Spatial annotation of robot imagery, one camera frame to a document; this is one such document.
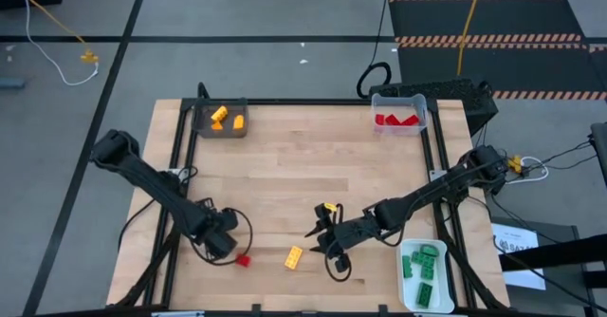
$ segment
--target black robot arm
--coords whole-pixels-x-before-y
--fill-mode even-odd
[[[218,212],[181,197],[178,176],[158,172],[143,161],[137,141],[128,133],[110,130],[93,146],[90,161],[143,189],[171,213],[178,231],[197,245],[204,243],[213,258],[225,258],[236,247],[236,240],[227,233],[238,226],[235,211]]]
[[[457,204],[469,195],[471,186],[497,192],[506,183],[506,172],[506,160],[492,146],[479,146],[461,157],[444,176],[404,197],[382,199],[365,208],[362,217],[336,221],[325,205],[317,206],[319,220],[306,236],[324,231],[317,236],[319,246],[312,251],[324,253],[328,259],[337,257],[338,272],[350,270],[346,250],[370,238],[384,243],[396,233],[402,238],[405,223],[415,211],[436,201]]]

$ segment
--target wooden table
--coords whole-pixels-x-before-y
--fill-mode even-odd
[[[180,100],[156,102],[143,158],[157,169],[169,164],[179,106]],[[464,110],[458,101],[439,102],[439,107],[454,164],[471,148]],[[182,238],[171,308],[250,310],[252,304],[262,304],[263,310],[377,311],[386,304],[390,311],[406,311],[397,296],[395,249],[375,240],[356,246],[349,251],[352,277],[336,283],[325,272],[322,255],[308,251],[316,238],[304,235],[314,227],[313,208],[321,202],[342,203],[348,219],[385,197],[404,196],[426,184],[420,137],[374,135],[367,106],[251,105],[249,114],[244,139],[198,139],[193,165],[199,173],[188,197],[211,196],[219,208],[233,207],[248,215],[254,228],[251,265],[212,267]],[[437,162],[433,129],[429,132]],[[483,199],[480,190],[472,194]],[[136,189],[129,215],[149,199]],[[117,302],[148,264],[158,212],[155,204],[125,234],[108,303]],[[459,212],[469,262],[494,295],[509,305],[486,208],[470,200]],[[241,221],[231,234],[241,252],[248,242],[246,223]],[[405,237],[435,238],[431,206],[407,222]],[[284,266],[291,246],[304,249],[296,270]],[[453,268],[459,305],[465,306],[461,274]],[[159,271],[155,301],[163,279],[164,269]]]

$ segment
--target wire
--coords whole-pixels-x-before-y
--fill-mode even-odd
[[[485,202],[483,202],[482,200],[480,200],[480,199],[478,199],[478,198],[476,198],[476,197],[472,197],[472,196],[468,196],[468,197],[466,197],[466,198],[471,198],[471,199],[473,199],[474,201],[478,202],[480,205],[482,205],[482,206],[483,206],[483,208],[487,209],[487,213],[489,214],[489,219],[491,219],[491,218],[492,218],[492,217],[491,217],[491,210],[489,209],[489,207],[487,206],[487,204],[486,204]],[[465,201],[466,201],[466,200],[464,199],[463,201],[461,201],[461,202],[457,203],[457,204],[455,205],[455,209],[456,209],[456,210],[457,210],[457,209],[459,209],[460,204],[464,203]],[[453,217],[453,215],[451,215],[451,214],[450,214],[450,215],[449,215],[447,218],[445,218],[445,219],[443,220],[443,222],[447,222],[447,221],[449,221],[449,220],[450,220],[452,217]]]
[[[468,35],[468,28],[470,25],[470,21],[472,20],[472,15],[474,15],[474,9],[476,8],[476,1],[472,0],[472,5],[470,6],[470,11],[468,12],[468,19],[466,20],[466,24],[464,25],[464,32],[462,32],[462,40],[459,43],[459,56],[457,57],[457,76],[462,74],[462,59],[464,58],[464,44],[466,41],[466,35]]]
[[[514,212],[512,212],[512,211],[510,211],[510,210],[508,210],[506,208],[504,208],[504,206],[501,205],[500,202],[497,201],[497,198],[495,198],[494,194],[491,194],[491,198],[493,199],[493,203],[495,203],[495,205],[498,208],[500,208],[504,213],[506,213],[508,216],[510,216],[510,218],[513,221],[515,221],[519,226],[521,226],[521,227],[523,227],[525,229],[528,229],[530,231],[533,231],[537,235],[539,235],[539,236],[541,236],[541,237],[543,237],[543,238],[545,238],[547,240],[550,240],[550,241],[552,241],[552,242],[554,242],[556,244],[560,244],[561,243],[561,241],[555,240],[552,237],[549,237],[549,236],[547,236],[547,235],[545,235],[543,233],[540,233],[540,232],[536,231],[534,228],[531,228],[531,226],[529,226],[529,224],[526,223],[520,216],[518,216],[517,214],[514,214]]]
[[[329,247],[326,248],[326,252],[324,253],[324,268],[326,269],[326,272],[329,273],[329,276],[331,277],[331,279],[335,280],[338,283],[343,283],[344,281],[346,281],[350,278],[350,275],[352,275],[352,263],[348,264],[348,272],[346,273],[346,275],[343,278],[338,278],[333,274],[333,272],[329,268],[329,251],[335,245],[337,245],[337,243],[338,243],[338,240],[335,239],[335,240],[333,240],[333,242],[331,242]]]
[[[373,49],[373,57],[371,58],[371,62],[369,63],[369,66],[373,65],[373,62],[376,60],[376,55],[377,55],[377,46],[379,45],[379,38],[381,37],[381,27],[383,26],[383,16],[386,13],[386,7],[388,0],[383,0],[382,3],[382,8],[381,8],[381,18],[379,18],[379,28],[377,29],[377,36],[376,36],[376,45],[375,48]]]
[[[578,296],[576,293],[570,291],[569,289],[566,289],[563,285],[555,282],[552,279],[548,279],[547,277],[541,275],[539,272],[537,272],[534,269],[531,269],[531,267],[527,266],[526,263],[524,263],[523,261],[519,260],[518,258],[516,258],[514,255],[511,255],[507,252],[505,252],[502,248],[500,248],[497,243],[495,242],[495,236],[493,236],[493,246],[502,253],[502,255],[504,255],[505,257],[509,258],[510,260],[514,261],[515,263],[517,263],[519,266],[522,266],[524,268],[526,268],[527,270],[530,270],[531,272],[533,272],[535,275],[539,276],[540,278],[542,278],[544,281],[546,281],[547,283],[552,284],[554,287],[556,287],[557,289],[560,289],[561,291],[565,292],[566,294],[570,295],[571,297],[581,301],[584,304],[587,304],[589,307],[591,308],[596,308],[597,310],[600,310],[602,312],[607,313],[607,308],[604,308],[600,305],[597,305],[593,302],[590,302],[589,300]]]
[[[124,226],[122,226],[122,230],[120,231],[120,236],[118,237],[118,250],[120,251],[120,245],[122,244],[122,237],[124,236],[124,233],[126,232],[126,229],[129,227],[129,225],[131,224],[131,222],[133,222],[133,220],[139,216],[141,213],[143,213],[146,209],[150,208],[150,206],[152,205],[152,203],[154,203],[154,201],[156,201],[155,199],[150,199],[149,202],[146,203],[146,205],[143,206],[143,208],[139,209],[136,213],[133,214],[133,216],[131,216],[126,223],[124,224]]]
[[[548,175],[550,175],[550,172],[548,171],[548,167],[546,165],[544,165],[541,160],[539,160],[535,157],[525,156],[525,157],[521,158],[521,165],[524,165],[524,161],[526,159],[531,159],[531,160],[535,160],[536,162],[538,162],[541,165],[541,167],[543,168],[543,170],[542,170],[543,175],[541,177],[511,180],[511,181],[507,182],[506,184],[527,183],[527,182],[540,181],[540,180],[544,180],[544,179],[548,178]]]
[[[195,166],[190,166],[189,168],[183,168],[181,170],[179,170],[179,172],[177,173],[177,176],[181,176],[181,174],[186,171],[186,170],[190,170],[190,173],[188,174],[187,177],[183,178],[180,182],[181,184],[187,182],[188,180],[194,178],[197,174],[198,174],[198,168]],[[124,224],[124,226],[122,226],[122,230],[120,231],[120,236],[118,238],[118,250],[120,250],[120,245],[122,244],[122,238],[124,237],[124,233],[126,233],[126,230],[128,229],[129,225],[131,225],[131,222],[133,222],[133,220],[135,220],[135,218],[137,216],[139,216],[141,213],[145,212],[146,209],[150,208],[150,206],[152,205],[152,203],[154,203],[156,200],[155,199],[151,199],[149,202],[147,202],[143,207],[141,207],[141,209],[139,209],[136,213],[134,213],[131,217],[129,217],[129,219],[126,221],[126,223]]]
[[[247,221],[248,224],[248,232],[250,235],[250,238],[248,239],[248,244],[247,247],[245,248],[245,251],[242,253],[242,255],[247,255],[248,251],[250,250],[250,246],[253,244],[253,225],[250,223],[250,220],[248,219],[248,217],[241,211],[239,211],[238,209],[234,209],[234,208],[228,208],[229,210],[234,211],[235,213],[241,215],[245,221]],[[198,247],[196,247],[196,245],[193,243],[193,241],[190,239],[190,245],[192,245],[192,249],[193,251],[196,253],[196,255],[198,255],[198,257],[200,259],[202,259],[204,262],[206,262],[207,264],[213,265],[213,266],[226,266],[226,265],[231,265],[234,264],[236,261],[238,261],[238,257],[234,258],[233,260],[230,261],[226,261],[226,262],[222,262],[222,263],[218,263],[217,259],[211,259],[211,255],[209,254],[209,250],[205,248],[205,252],[206,252],[206,256],[202,255],[202,253],[200,252],[200,250],[198,249]]]
[[[61,76],[62,81],[64,82],[64,84],[69,85],[69,86],[76,86],[76,85],[81,85],[81,84],[85,84],[88,81],[90,81],[92,78],[94,78],[95,76],[97,76],[97,74],[99,74],[99,62],[95,63],[95,70],[93,71],[93,73],[87,77],[86,79],[76,82],[76,83],[70,83],[65,79],[64,73],[62,72],[61,68],[59,67],[59,65],[52,59],[50,58],[50,56],[48,56],[46,54],[46,52],[42,49],[42,47],[40,47],[39,44],[37,44],[36,42],[33,41],[33,39],[31,39],[31,35],[29,33],[29,20],[30,20],[30,16],[31,16],[31,12],[30,12],[30,8],[29,8],[29,2],[31,2],[32,4],[34,4],[36,7],[38,7],[39,9],[41,9],[44,13],[46,13],[47,16],[49,16],[57,25],[59,25],[61,28],[63,28],[65,31],[71,33],[72,35],[74,35],[82,44],[84,44],[85,47],[87,47],[88,50],[88,44],[84,41],[84,39],[80,36],[78,36],[74,31],[70,30],[69,28],[66,28],[63,24],[61,24],[52,14],[50,14],[45,8],[43,8],[40,4],[38,4],[35,0],[25,0],[26,2],[26,35],[28,36],[28,40],[34,44],[36,47],[38,47],[38,49],[40,50],[40,52],[42,52],[42,54],[45,56],[45,58],[51,62],[53,65],[55,65],[55,68],[57,68],[57,71],[59,72],[59,75]]]
[[[554,170],[569,170],[569,169],[573,169],[573,168],[575,168],[576,166],[578,166],[578,165],[582,164],[582,163],[583,163],[583,162],[585,162],[585,161],[588,161],[588,160],[590,160],[590,159],[595,159],[596,157],[597,157],[597,155],[594,155],[594,156],[591,156],[591,157],[588,157],[588,158],[582,159],[582,160],[578,161],[577,163],[575,163],[575,164],[573,164],[573,165],[569,165],[569,166],[562,166],[562,167],[561,167],[561,166],[550,166],[550,165],[546,165],[546,167],[547,167],[547,168],[550,168],[550,169],[554,169]]]
[[[481,131],[478,133],[478,139],[474,143],[475,148],[478,146],[478,143],[481,141],[481,137],[483,137],[483,133],[485,132],[485,130],[487,130],[487,124],[483,125],[483,128],[481,128]]]

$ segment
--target clear plastic bin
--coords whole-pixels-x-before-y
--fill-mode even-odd
[[[413,126],[393,126],[377,124],[376,115],[382,114],[388,117],[394,114],[400,121],[404,121],[415,114],[419,123]],[[398,136],[414,136],[428,126],[428,109],[426,98],[421,94],[415,94],[410,98],[386,98],[379,94],[371,97],[371,119],[376,133],[386,133]]]

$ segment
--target black cable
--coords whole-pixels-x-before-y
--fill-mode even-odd
[[[371,58],[371,62],[369,63],[369,66],[367,66],[367,69],[362,73],[362,75],[360,75],[359,82],[357,83],[357,94],[359,95],[359,97],[361,99],[367,99],[369,97],[368,95],[365,95],[362,93],[362,83],[367,78],[367,76],[371,73],[371,71],[373,71],[379,67],[382,67],[386,70],[386,78],[384,79],[383,84],[389,84],[390,81],[392,80],[392,69],[390,68],[390,65],[388,65],[386,62],[378,62],[378,63],[374,64],[374,61],[376,60],[376,56],[377,56],[377,47],[379,45],[379,38],[381,38],[381,27],[383,26],[383,17],[386,13],[386,6],[388,5],[387,1],[388,0],[383,0],[381,2],[381,18],[379,18],[379,28],[377,29],[376,44],[373,49],[373,57]]]
[[[373,62],[376,60],[377,46],[379,45],[379,38],[381,37],[381,28],[383,26],[383,16],[386,13],[387,6],[388,6],[388,0],[383,0],[381,2],[381,17],[379,18],[379,28],[377,29],[376,46],[373,50],[373,57],[371,58],[371,62],[369,63],[369,66],[373,65]]]
[[[604,308],[604,307],[602,307],[602,306],[600,306],[600,305],[597,305],[597,304],[595,304],[595,303],[590,302],[589,300],[587,300],[587,299],[585,299],[585,298],[582,298],[582,297],[578,296],[576,293],[574,293],[574,292],[570,291],[569,289],[566,289],[566,288],[565,288],[563,285],[561,285],[561,284],[559,284],[559,283],[555,282],[555,281],[554,281],[554,280],[552,280],[552,279],[548,279],[547,277],[545,277],[545,276],[541,275],[541,274],[540,274],[539,272],[537,272],[536,270],[531,269],[529,266],[527,266],[527,264],[526,264],[526,263],[524,263],[523,261],[521,261],[521,260],[517,259],[515,256],[513,256],[513,255],[511,255],[511,254],[508,254],[507,252],[505,252],[505,251],[504,251],[502,248],[500,248],[500,247],[497,245],[497,243],[495,242],[495,236],[493,236],[493,246],[495,246],[495,248],[496,248],[498,251],[502,252],[502,254],[503,254],[504,256],[506,256],[506,257],[507,257],[507,258],[509,258],[510,260],[514,261],[515,263],[519,264],[520,266],[522,266],[522,267],[526,268],[527,270],[530,270],[530,271],[531,271],[531,272],[533,272],[535,275],[539,276],[540,278],[542,278],[542,279],[543,279],[544,281],[546,281],[547,283],[552,284],[552,285],[553,285],[554,287],[556,287],[557,289],[560,289],[561,291],[565,292],[566,294],[570,295],[571,297],[573,297],[573,298],[575,298],[575,299],[577,299],[577,300],[581,301],[582,303],[587,304],[587,305],[588,305],[589,307],[591,307],[591,308],[596,308],[597,310],[600,310],[600,311],[602,311],[602,312],[607,313],[607,308]]]
[[[122,230],[120,231],[120,236],[118,237],[118,250],[120,251],[120,245],[122,244],[122,237],[124,236],[124,232],[126,232],[126,229],[129,227],[129,225],[131,224],[131,222],[133,222],[133,220],[139,216],[141,213],[143,213],[146,209],[150,208],[150,206],[152,205],[152,203],[154,203],[155,199],[150,199],[149,202],[147,202],[143,208],[139,209],[136,213],[133,214],[133,216],[131,216],[126,223],[124,224],[124,226],[122,226]]]
[[[483,137],[483,132],[485,132],[486,128],[487,128],[487,124],[484,124],[483,128],[481,128],[481,131],[478,133],[478,138],[476,139],[476,142],[474,143],[474,148],[478,147],[478,143],[481,141],[481,137]]]
[[[476,197],[472,197],[472,196],[468,196],[468,197],[466,197],[466,198],[471,198],[471,199],[473,199],[474,201],[478,202],[480,205],[482,205],[482,206],[483,206],[483,208],[487,209],[487,213],[489,214],[489,219],[491,219],[491,218],[492,218],[492,217],[491,217],[491,211],[489,210],[489,207],[487,206],[487,204],[486,204],[485,202],[483,202],[482,200],[480,200],[480,199],[478,199],[478,198],[476,198]],[[457,210],[457,209],[459,209],[459,206],[460,206],[462,203],[464,203],[465,201],[466,201],[466,200],[464,199],[463,201],[461,201],[461,202],[457,203],[457,204],[455,205],[455,209],[456,209],[456,210]],[[445,219],[443,220],[443,222],[447,222],[447,221],[449,221],[451,218],[452,218],[452,215],[449,215],[447,218],[445,218]]]
[[[520,216],[518,216],[517,214],[514,214],[514,212],[504,208],[503,205],[500,204],[500,202],[497,201],[497,198],[495,198],[494,194],[491,194],[491,198],[493,199],[493,203],[495,203],[495,205],[500,208],[504,213],[506,213],[508,216],[510,216],[510,218],[515,221],[519,226],[521,226],[524,229],[528,229],[530,231],[533,231],[534,233],[536,233],[537,235],[550,240],[552,242],[554,242],[555,244],[560,244],[561,241],[555,240],[552,237],[549,237],[543,233],[540,233],[538,231],[536,231],[534,228],[531,228],[531,226],[529,226],[528,223],[526,223]]]
[[[536,165],[530,166],[528,169],[526,169],[526,172],[527,172],[527,173],[530,173],[531,171],[536,170],[536,169],[543,168],[544,166],[548,167],[548,166],[547,166],[547,165],[545,165],[545,164],[546,164],[547,162],[549,162],[549,161],[552,161],[553,159],[556,159],[556,158],[558,158],[558,157],[564,156],[564,155],[569,154],[569,153],[571,153],[571,152],[578,151],[578,150],[582,150],[582,149],[585,149],[585,148],[588,148],[588,147],[591,147],[591,146],[592,146],[592,144],[590,143],[590,141],[581,142],[581,143],[579,143],[578,145],[576,145],[575,147],[572,147],[572,148],[570,148],[570,149],[568,149],[568,150],[565,150],[565,151],[563,151],[563,152],[561,152],[561,153],[558,153],[558,154],[556,154],[556,155],[554,155],[554,156],[552,156],[552,157],[546,158],[546,159],[542,160],[540,163],[538,163],[538,164],[536,164]],[[593,157],[594,157],[594,156],[592,156],[591,158],[586,158],[586,159],[583,159],[583,161],[582,161],[582,162],[580,162],[580,163],[576,163],[576,164],[574,164],[574,165],[572,165],[571,167],[568,167],[568,168],[570,169],[570,168],[573,168],[573,167],[575,167],[575,166],[578,166],[578,165],[582,164],[583,162],[585,162],[585,161],[587,161],[587,160],[592,159]],[[564,169],[564,168],[563,168],[563,169],[561,169],[561,168],[555,167],[555,170],[566,170],[566,169]],[[511,180],[508,180],[506,183],[509,183],[509,182],[511,182],[511,181],[514,181],[514,180],[517,180],[517,179],[519,179],[519,178],[521,178],[521,177],[523,177],[523,174],[519,174],[517,177],[515,177],[515,178],[513,178],[513,179],[511,179]]]
[[[329,251],[331,251],[331,249],[335,245],[337,245],[337,243],[338,243],[338,240],[335,239],[335,240],[333,240],[333,242],[331,242],[329,247],[327,247],[326,252],[324,253],[324,268],[326,269],[326,272],[329,274],[331,279],[335,280],[338,283],[343,283],[344,281],[346,281],[350,278],[350,275],[352,275],[352,263],[350,263],[348,265],[348,273],[343,278],[338,278],[335,275],[333,275],[333,272],[329,268]]]
[[[195,166],[190,166],[187,168],[183,168],[181,170],[179,170],[179,172],[177,173],[177,177],[181,176],[181,174],[186,171],[186,170],[190,170],[190,173],[188,174],[187,177],[183,178],[180,183],[183,184],[185,182],[187,182],[188,180],[192,179],[193,177],[195,177],[198,174],[198,168]],[[155,199],[151,199],[149,202],[147,202],[141,209],[139,209],[136,213],[133,214],[133,216],[131,216],[126,223],[124,224],[124,226],[122,226],[122,230],[120,231],[120,236],[118,238],[118,249],[120,250],[120,245],[122,244],[122,238],[124,237],[124,233],[126,233],[126,230],[128,229],[129,225],[131,224],[131,222],[133,222],[133,220],[135,220],[135,218],[137,216],[139,216],[141,213],[143,213],[146,209],[150,208],[150,206],[152,205],[152,203],[154,203]]]
[[[575,163],[573,165],[569,165],[569,166],[550,166],[550,165],[546,165],[546,167],[548,169],[553,169],[553,170],[569,170],[569,169],[575,168],[576,166],[578,166],[578,165],[582,164],[583,162],[586,162],[586,161],[588,161],[590,159],[595,159],[596,157],[597,157],[597,155],[594,155],[594,156],[591,156],[591,157],[588,157],[588,158],[584,158],[584,159],[578,161],[577,163]]]
[[[235,213],[241,215],[245,219],[245,221],[247,221],[248,232],[249,232],[250,237],[248,239],[247,248],[242,253],[242,255],[247,255],[248,251],[250,250],[250,246],[253,244],[253,225],[250,223],[250,220],[248,219],[248,217],[243,212],[239,211],[238,209],[234,209],[234,208],[228,208],[228,209],[230,209],[230,210],[234,211]],[[190,245],[192,245],[192,249],[196,253],[196,255],[198,255],[198,257],[200,259],[202,259],[204,262],[206,262],[207,264],[210,264],[210,265],[213,265],[213,266],[226,266],[226,265],[234,264],[236,261],[238,261],[238,258],[235,258],[235,259],[230,260],[230,261],[218,263],[217,259],[210,259],[208,256],[202,255],[202,253],[196,247],[196,245],[193,243],[192,240],[190,240]]]

